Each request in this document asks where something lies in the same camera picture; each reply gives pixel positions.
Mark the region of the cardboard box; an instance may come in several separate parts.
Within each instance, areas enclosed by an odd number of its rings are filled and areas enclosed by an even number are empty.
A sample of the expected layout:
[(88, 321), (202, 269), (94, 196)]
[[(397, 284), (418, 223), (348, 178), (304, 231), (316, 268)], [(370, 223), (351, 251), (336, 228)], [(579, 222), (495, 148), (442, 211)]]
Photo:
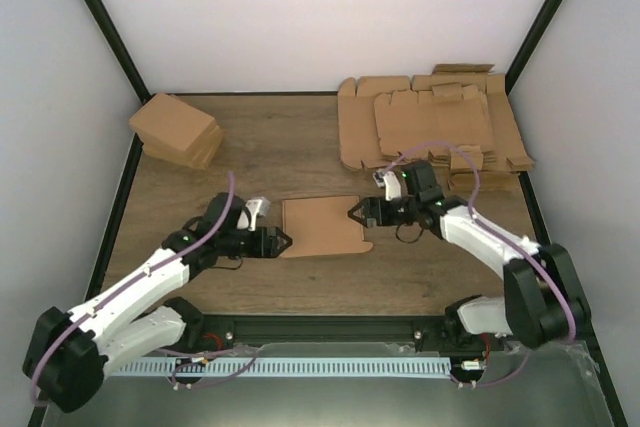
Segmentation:
[(282, 202), (283, 231), (293, 243), (283, 258), (363, 254), (373, 248), (364, 227), (348, 211), (357, 195), (287, 199)]

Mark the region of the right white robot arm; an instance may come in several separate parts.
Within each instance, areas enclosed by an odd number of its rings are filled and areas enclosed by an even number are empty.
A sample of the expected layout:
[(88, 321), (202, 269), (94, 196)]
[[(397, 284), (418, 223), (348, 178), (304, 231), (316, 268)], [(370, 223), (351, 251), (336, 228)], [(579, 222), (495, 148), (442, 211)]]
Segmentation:
[(571, 341), (590, 324), (591, 308), (566, 248), (512, 234), (470, 202), (445, 195), (427, 161), (399, 173), (379, 169), (373, 178), (383, 195), (356, 203), (347, 212), (351, 220), (365, 228), (418, 225), (471, 254), (503, 282), (500, 297), (470, 296), (446, 308), (444, 336), (451, 347), (465, 350), (480, 334), (493, 334), (536, 349)]

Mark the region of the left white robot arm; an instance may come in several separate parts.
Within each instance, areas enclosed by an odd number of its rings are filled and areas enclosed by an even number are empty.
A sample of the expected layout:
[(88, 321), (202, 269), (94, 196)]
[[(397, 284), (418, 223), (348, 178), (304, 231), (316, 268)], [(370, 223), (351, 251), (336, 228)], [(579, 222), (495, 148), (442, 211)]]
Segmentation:
[(22, 366), (32, 397), (45, 395), (63, 412), (74, 412), (122, 366), (157, 349), (196, 349), (204, 339), (203, 316), (171, 292), (221, 258), (272, 259), (291, 247), (281, 228), (258, 225), (268, 210), (263, 197), (220, 193), (109, 289), (68, 311), (43, 312)]

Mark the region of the stack of flat cardboard blanks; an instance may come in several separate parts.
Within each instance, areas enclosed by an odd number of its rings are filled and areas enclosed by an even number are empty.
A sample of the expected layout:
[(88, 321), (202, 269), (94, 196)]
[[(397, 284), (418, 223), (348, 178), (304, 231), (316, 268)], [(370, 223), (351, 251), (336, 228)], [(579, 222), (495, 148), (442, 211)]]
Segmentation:
[(486, 189), (530, 170), (506, 93), (490, 64), (438, 64), (429, 74), (345, 79), (337, 93), (340, 160), (375, 170), (399, 155), (426, 159), (468, 186), (473, 168)]

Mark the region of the stack of folded cardboard boxes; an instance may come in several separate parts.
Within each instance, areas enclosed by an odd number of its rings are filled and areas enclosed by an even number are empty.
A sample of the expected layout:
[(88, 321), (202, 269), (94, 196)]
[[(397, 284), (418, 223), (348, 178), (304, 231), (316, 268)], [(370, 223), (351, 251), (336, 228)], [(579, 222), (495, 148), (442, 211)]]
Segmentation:
[(146, 155), (167, 162), (206, 169), (223, 138), (217, 120), (169, 94), (156, 94), (130, 119)]

